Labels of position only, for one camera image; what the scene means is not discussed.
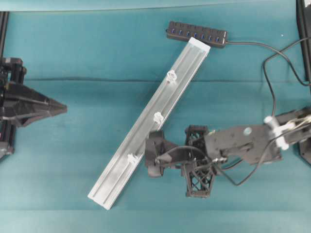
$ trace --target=white plastic clip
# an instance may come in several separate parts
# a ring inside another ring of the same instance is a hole
[[[156,112],[154,114],[154,121],[158,123],[159,125],[164,121],[164,117],[162,116],[160,112]]]
[[[175,70],[172,69],[169,72],[167,72],[167,77],[166,77],[167,81],[172,83],[172,82],[175,82],[176,79],[177,79],[177,75],[175,73]]]
[[[272,129],[273,137],[278,137],[283,133],[283,131],[293,129],[295,127],[295,123],[288,123],[288,124],[280,126],[277,119],[273,116],[267,116],[264,119],[264,123],[269,125],[270,128]],[[282,148],[282,150],[287,150],[290,147],[286,143],[284,137],[277,138],[276,145],[277,147]]]
[[[136,164],[138,162],[138,157],[136,155],[128,154],[127,155],[127,161],[131,164]]]

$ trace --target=aluminum rail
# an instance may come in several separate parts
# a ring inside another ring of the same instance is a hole
[[[145,139],[161,129],[208,55],[210,47],[191,38],[121,143],[88,197],[109,210],[143,158]]]

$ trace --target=table surface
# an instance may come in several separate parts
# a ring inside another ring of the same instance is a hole
[[[149,178],[143,163],[111,210],[87,198],[186,44],[166,38],[170,20],[278,49],[299,38],[294,1],[233,2],[12,12],[4,56],[22,58],[25,84],[67,104],[68,113],[18,129],[16,153],[0,161],[0,232],[310,232],[311,169],[296,146],[240,187],[217,177],[209,199],[186,198],[176,170]],[[212,48],[165,123],[166,138],[183,144],[190,124],[213,130],[262,123],[272,100],[261,64],[271,54],[254,46]],[[300,46],[286,54],[304,77]],[[276,58],[267,69],[277,113],[310,104],[310,91],[286,62]],[[238,180],[251,169],[241,164],[230,175]]]

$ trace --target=teal cloth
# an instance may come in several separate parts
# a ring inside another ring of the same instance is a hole
[[[294,1],[97,12],[11,13],[4,55],[21,57],[25,84],[68,113],[19,129],[0,161],[0,232],[310,232],[311,169],[296,146],[241,187],[217,177],[209,199],[185,197],[177,170],[151,179],[141,163],[110,211],[87,194],[185,42],[170,20],[228,30],[232,41],[278,49],[299,38]],[[262,123],[272,101],[261,63],[269,50],[212,48],[163,129],[182,145],[190,124],[211,130]],[[304,77],[301,48],[287,52]],[[276,58],[277,112],[310,105],[310,91]],[[236,180],[252,168],[230,172]]]

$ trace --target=black wire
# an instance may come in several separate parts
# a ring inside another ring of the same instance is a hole
[[[237,165],[239,165],[242,161],[243,161],[243,159],[239,159],[236,163],[234,163],[230,166],[222,167],[222,170],[230,170],[230,169],[236,167]]]
[[[259,161],[258,161],[256,167],[255,167],[243,180],[241,180],[239,183],[236,183],[236,182],[235,182],[230,176],[228,176],[217,164],[213,164],[213,166],[214,166],[222,175],[224,175],[233,185],[235,185],[235,186],[240,186],[241,184],[243,184],[244,182],[246,182],[246,181],[257,171],[257,169],[258,169],[258,168],[260,167],[260,165],[263,163],[264,158],[266,157],[266,154],[267,154],[266,152],[267,152],[268,148],[269,148],[279,137],[286,136],[286,135],[289,134],[289,133],[297,132],[297,131],[299,131],[299,130],[301,130],[301,129],[303,129],[303,128],[309,126],[309,125],[311,125],[311,123],[305,124],[305,125],[300,126],[300,127],[296,128],[296,129],[293,129],[293,130],[287,131],[287,132],[285,132],[285,133],[282,133],[281,135],[279,135],[279,136],[275,137],[274,139],[272,139],[272,140],[266,145],[266,147],[264,148],[263,153],[262,153],[262,155],[261,155],[261,157],[260,157],[260,159],[259,159]]]
[[[282,49],[281,51],[278,51],[276,50],[275,48],[271,47],[271,46],[268,46],[268,45],[265,45],[263,43],[258,43],[258,42],[230,42],[230,41],[227,41],[227,44],[231,44],[231,45],[256,45],[256,46],[262,46],[262,47],[265,47],[265,48],[268,48],[272,51],[274,51],[276,54],[270,56],[269,58],[267,58],[264,62],[263,62],[263,73],[264,73],[264,76],[265,76],[265,79],[268,83],[268,86],[269,86],[269,89],[270,89],[270,92],[271,92],[271,95],[272,95],[272,99],[273,99],[273,108],[272,108],[272,116],[275,115],[275,112],[276,112],[276,97],[275,97],[275,94],[274,94],[274,91],[273,91],[273,88],[272,88],[272,85],[270,83],[270,80],[268,78],[268,74],[267,74],[267,71],[266,71],[266,63],[267,61],[269,61],[270,59],[272,59],[273,57],[277,56],[277,55],[281,55],[287,62],[288,64],[290,65],[295,77],[297,78],[297,80],[299,81],[300,84],[302,84],[303,86],[311,86],[311,83],[309,82],[308,84],[306,83],[303,83],[303,81],[301,81],[301,79],[299,78],[292,62],[289,60],[289,58],[283,53],[283,51],[291,48],[292,46],[300,43],[301,41],[304,41],[304,40],[308,40],[310,39],[311,37],[306,37],[306,38],[303,38],[303,39],[300,39],[292,44],[290,44],[289,46],[287,46],[286,48]]]
[[[311,37],[305,37],[305,38],[302,38],[302,39],[300,39],[300,40],[297,40],[297,41],[291,43],[289,46],[283,48],[280,52],[284,52],[284,51],[290,49],[291,47],[293,47],[293,46],[295,46],[295,45],[297,45],[297,44],[299,44],[299,43],[301,43],[301,42],[303,42],[303,41],[305,41],[305,40],[309,40],[309,39],[311,39]],[[264,67],[264,69],[265,69],[266,63],[267,63],[268,61],[270,61],[272,58],[276,57],[277,55],[278,55],[278,54],[275,53],[274,55],[272,55],[272,56],[268,57],[266,60],[264,60],[264,62],[263,62],[263,67]]]

